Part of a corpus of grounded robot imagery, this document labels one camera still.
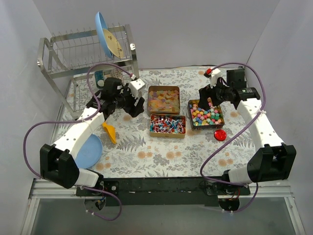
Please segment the yellow plastic scoop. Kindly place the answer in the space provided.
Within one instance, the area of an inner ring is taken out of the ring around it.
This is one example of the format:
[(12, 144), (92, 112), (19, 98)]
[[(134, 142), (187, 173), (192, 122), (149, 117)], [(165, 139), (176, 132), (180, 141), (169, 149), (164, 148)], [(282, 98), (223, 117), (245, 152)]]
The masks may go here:
[(105, 132), (108, 134), (111, 142), (113, 144), (116, 144), (116, 132), (115, 128), (112, 125), (108, 125), (106, 122), (102, 123), (102, 127), (105, 130)]

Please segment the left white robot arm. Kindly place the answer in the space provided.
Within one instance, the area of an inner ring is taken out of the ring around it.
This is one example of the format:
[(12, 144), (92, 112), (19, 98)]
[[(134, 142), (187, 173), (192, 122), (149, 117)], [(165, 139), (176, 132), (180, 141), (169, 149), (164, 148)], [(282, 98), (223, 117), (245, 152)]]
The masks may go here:
[(40, 175), (64, 188), (87, 186), (94, 196), (100, 195), (104, 184), (100, 174), (88, 168), (79, 168), (75, 162), (79, 150), (116, 110), (123, 109), (132, 117), (144, 111), (141, 91), (145, 83), (136, 78), (125, 85), (118, 78), (109, 77), (87, 103), (81, 116), (69, 130), (52, 145), (44, 144), (40, 149)]

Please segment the tin of lollipops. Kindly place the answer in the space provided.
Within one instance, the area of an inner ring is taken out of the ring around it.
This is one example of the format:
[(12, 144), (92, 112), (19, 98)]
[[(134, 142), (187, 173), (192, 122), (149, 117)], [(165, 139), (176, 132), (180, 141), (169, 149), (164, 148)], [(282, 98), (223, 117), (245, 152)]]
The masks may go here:
[(151, 114), (151, 137), (183, 139), (186, 134), (186, 117), (182, 115)]

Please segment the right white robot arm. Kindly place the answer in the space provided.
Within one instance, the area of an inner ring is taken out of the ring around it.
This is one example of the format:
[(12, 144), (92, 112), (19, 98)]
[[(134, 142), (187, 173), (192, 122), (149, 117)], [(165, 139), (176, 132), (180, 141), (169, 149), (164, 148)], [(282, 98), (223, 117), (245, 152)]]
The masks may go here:
[(247, 165), (225, 171), (222, 177), (205, 176), (205, 180), (221, 183), (222, 191), (231, 195), (239, 187), (251, 183), (288, 179), (295, 160), (296, 149), (293, 145), (286, 145), (272, 127), (264, 111), (266, 94), (259, 94), (254, 87), (248, 87), (245, 73), (241, 69), (228, 70), (226, 83), (219, 75), (218, 66), (207, 69), (204, 76), (210, 79), (210, 83), (199, 89), (199, 106), (204, 109), (208, 108), (209, 98), (214, 105), (230, 102), (246, 123), (239, 133), (209, 158), (212, 159), (246, 130), (250, 131), (256, 148), (254, 156)]

